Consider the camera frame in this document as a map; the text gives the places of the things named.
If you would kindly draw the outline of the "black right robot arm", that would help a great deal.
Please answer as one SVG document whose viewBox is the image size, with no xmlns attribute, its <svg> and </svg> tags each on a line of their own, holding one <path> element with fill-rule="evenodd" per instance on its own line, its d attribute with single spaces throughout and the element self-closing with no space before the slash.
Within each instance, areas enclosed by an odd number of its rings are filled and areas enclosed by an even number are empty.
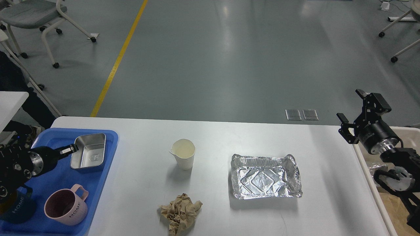
<svg viewBox="0 0 420 236">
<path fill-rule="evenodd" d="M 373 179 L 391 195 L 399 197 L 408 210 L 407 224 L 419 232 L 419 154 L 415 149 L 405 148 L 403 141 L 383 121 L 382 115 L 391 111 L 390 105 L 380 93 L 366 93 L 356 89 L 363 100 L 362 112 L 350 123 L 343 113 L 337 113 L 341 122 L 338 132 L 349 143 L 362 143 L 369 154 L 378 154 L 394 169 L 376 170 Z"/>
</svg>

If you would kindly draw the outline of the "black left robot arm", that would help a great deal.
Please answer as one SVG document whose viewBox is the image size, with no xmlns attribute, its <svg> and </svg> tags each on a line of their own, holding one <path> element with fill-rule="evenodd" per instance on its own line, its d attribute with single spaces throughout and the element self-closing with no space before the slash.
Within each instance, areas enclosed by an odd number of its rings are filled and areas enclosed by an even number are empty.
<svg viewBox="0 0 420 236">
<path fill-rule="evenodd" d="M 52 149 L 47 146 L 25 148 L 19 145 L 1 147 L 0 199 L 5 202 L 12 193 L 31 178 L 53 170 L 59 160 L 79 150 L 75 144 Z"/>
</svg>

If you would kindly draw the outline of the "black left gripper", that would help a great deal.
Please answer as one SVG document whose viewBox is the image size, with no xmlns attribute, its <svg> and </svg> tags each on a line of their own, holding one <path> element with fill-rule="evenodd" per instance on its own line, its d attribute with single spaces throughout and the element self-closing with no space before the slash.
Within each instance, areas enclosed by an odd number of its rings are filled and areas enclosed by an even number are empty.
<svg viewBox="0 0 420 236">
<path fill-rule="evenodd" d="M 78 146 L 76 144 L 70 144 L 57 149 L 52 149 L 47 146 L 30 149 L 29 156 L 33 163 L 33 170 L 31 171 L 32 176 L 40 176 L 53 170 L 57 166 L 58 160 L 77 151 Z"/>
</svg>

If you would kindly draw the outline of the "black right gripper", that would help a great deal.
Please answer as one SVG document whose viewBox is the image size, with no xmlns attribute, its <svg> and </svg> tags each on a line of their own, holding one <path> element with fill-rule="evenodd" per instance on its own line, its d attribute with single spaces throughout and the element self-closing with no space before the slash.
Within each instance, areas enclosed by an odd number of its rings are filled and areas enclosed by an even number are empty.
<svg viewBox="0 0 420 236">
<path fill-rule="evenodd" d="M 361 116 L 382 116 L 391 112 L 392 108 L 380 93 L 366 93 L 356 89 L 356 93 L 363 100 Z M 350 124 L 343 113 L 336 114 L 341 122 L 339 134 L 349 143 L 361 143 L 369 154 L 381 154 L 384 151 L 395 148 L 401 139 L 382 119 L 367 120 L 357 118 L 354 124 Z"/>
</svg>

